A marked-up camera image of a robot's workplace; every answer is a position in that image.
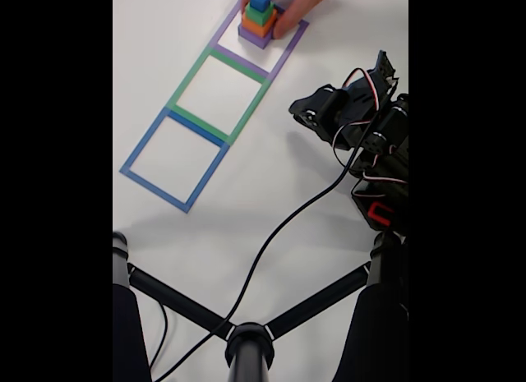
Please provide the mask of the person's hand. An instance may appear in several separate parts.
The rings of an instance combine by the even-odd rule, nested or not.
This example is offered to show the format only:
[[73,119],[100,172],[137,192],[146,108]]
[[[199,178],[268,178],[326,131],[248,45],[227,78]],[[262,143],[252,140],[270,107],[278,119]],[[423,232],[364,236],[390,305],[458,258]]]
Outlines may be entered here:
[[292,0],[275,22],[273,38],[283,38],[299,21],[323,0]]

